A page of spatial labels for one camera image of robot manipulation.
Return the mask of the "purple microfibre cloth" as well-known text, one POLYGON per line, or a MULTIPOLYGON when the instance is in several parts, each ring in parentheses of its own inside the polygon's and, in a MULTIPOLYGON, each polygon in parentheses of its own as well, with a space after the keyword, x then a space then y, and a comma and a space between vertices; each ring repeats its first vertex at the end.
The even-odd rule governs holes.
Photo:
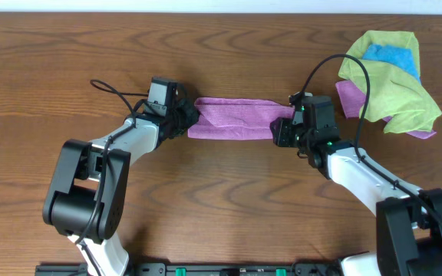
POLYGON ((270 100, 200 97, 199 121, 188 137, 201 140, 270 140, 270 123, 293 115, 291 107, 270 100))

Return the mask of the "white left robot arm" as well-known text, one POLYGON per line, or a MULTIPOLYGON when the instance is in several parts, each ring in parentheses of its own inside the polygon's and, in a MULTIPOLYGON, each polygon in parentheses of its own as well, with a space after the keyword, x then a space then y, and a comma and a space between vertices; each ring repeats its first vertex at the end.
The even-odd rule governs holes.
POLYGON ((89 275, 126 274, 129 254, 117 227, 130 167, 164 140, 183 135, 200 116, 187 98, 167 105, 139 104, 143 112, 132 112, 108 135, 66 141, 45 198, 44 222, 81 250, 89 275))

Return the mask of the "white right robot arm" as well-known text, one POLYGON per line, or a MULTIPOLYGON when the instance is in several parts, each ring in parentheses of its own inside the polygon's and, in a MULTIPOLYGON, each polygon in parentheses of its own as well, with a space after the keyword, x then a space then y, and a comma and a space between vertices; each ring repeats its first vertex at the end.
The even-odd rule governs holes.
POLYGON ((345 187, 376 218, 376 268, 368 258, 341 262, 345 273, 442 275, 442 189, 424 190, 399 179, 362 148, 341 140, 336 126, 320 130, 278 118, 276 146, 294 147, 326 179, 345 187))

